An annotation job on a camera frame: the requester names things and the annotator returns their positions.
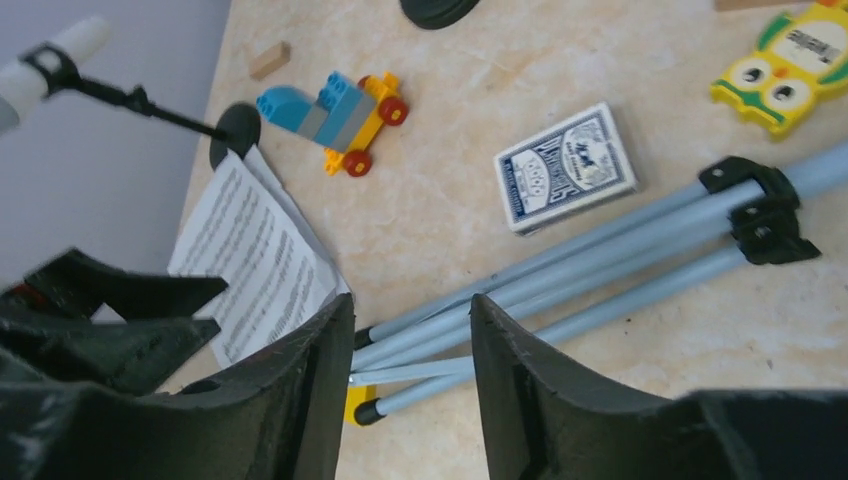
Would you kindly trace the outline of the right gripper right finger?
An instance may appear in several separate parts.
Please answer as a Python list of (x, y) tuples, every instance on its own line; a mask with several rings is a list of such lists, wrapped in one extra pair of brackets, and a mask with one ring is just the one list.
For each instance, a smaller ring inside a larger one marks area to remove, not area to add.
[(843, 479), (843, 390), (699, 390), (666, 399), (529, 333), (487, 296), (472, 351), (493, 479)]

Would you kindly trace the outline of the blue microphone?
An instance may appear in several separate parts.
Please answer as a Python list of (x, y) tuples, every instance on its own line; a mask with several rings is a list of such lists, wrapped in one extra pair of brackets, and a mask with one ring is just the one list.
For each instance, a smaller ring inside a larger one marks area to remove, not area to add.
[(403, 14), (417, 27), (439, 30), (468, 15), (479, 0), (400, 0)]

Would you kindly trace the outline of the light blue music stand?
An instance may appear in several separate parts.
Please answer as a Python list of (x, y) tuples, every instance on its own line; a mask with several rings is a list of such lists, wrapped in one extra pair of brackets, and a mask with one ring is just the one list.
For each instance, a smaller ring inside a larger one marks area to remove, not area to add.
[(744, 262), (815, 258), (818, 249), (800, 236), (795, 213), (802, 200), (846, 181), (845, 145), (785, 168), (727, 157), (703, 170), (689, 188), (511, 266), (450, 296), (443, 306), (423, 307), (358, 332), (349, 386), (375, 385), (382, 419), (469, 381), (472, 359), (445, 360), (441, 353), (470, 339), (475, 293), (519, 321), (722, 235), (735, 239), (732, 247), (540, 330), (544, 341), (560, 343)]

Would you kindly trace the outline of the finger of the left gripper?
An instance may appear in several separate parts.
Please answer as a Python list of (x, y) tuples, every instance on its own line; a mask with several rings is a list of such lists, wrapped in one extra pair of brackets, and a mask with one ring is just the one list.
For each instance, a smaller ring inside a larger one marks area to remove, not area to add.
[(60, 318), (90, 320), (104, 305), (127, 321), (190, 317), (228, 287), (220, 277), (172, 277), (107, 265), (72, 248), (24, 276), (19, 303)]
[(3, 311), (1, 352), (48, 380), (88, 381), (140, 396), (154, 392), (219, 332), (213, 319), (92, 323)]

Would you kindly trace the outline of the sheet music page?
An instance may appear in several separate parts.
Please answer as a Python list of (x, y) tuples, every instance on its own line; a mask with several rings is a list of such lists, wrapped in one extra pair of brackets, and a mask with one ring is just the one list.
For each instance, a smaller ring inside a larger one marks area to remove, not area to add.
[(329, 266), (244, 159), (229, 153), (215, 169), (168, 265), (173, 276), (227, 282), (198, 312), (221, 329), (211, 350), (222, 368), (296, 330), (342, 294)]
[(275, 198), (313, 252), (330, 268), (330, 273), (336, 283), (337, 293), (350, 292), (349, 285), (337, 268), (329, 250), (318, 238), (306, 217), (291, 195), (284, 189), (282, 182), (262, 155), (258, 145), (254, 145), (245, 156), (244, 164), (254, 177)]

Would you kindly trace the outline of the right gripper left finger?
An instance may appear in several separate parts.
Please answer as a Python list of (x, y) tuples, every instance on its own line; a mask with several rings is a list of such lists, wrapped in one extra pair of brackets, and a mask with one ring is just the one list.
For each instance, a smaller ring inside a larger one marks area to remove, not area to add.
[(175, 394), (91, 382), (1, 385), (5, 479), (331, 479), (354, 340), (341, 294), (248, 358)]

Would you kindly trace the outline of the white microphone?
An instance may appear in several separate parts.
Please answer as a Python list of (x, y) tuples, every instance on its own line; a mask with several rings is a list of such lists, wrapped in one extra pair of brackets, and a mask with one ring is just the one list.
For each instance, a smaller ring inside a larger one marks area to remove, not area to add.
[(159, 106), (142, 86), (125, 91), (83, 75), (79, 66), (101, 50), (110, 36), (109, 23), (100, 16), (93, 16), (29, 48), (2, 66), (1, 133), (19, 127), (39, 103), (72, 91), (208, 137), (212, 168), (217, 168), (230, 152), (243, 158), (259, 143), (260, 114), (250, 103), (230, 105), (212, 126)]

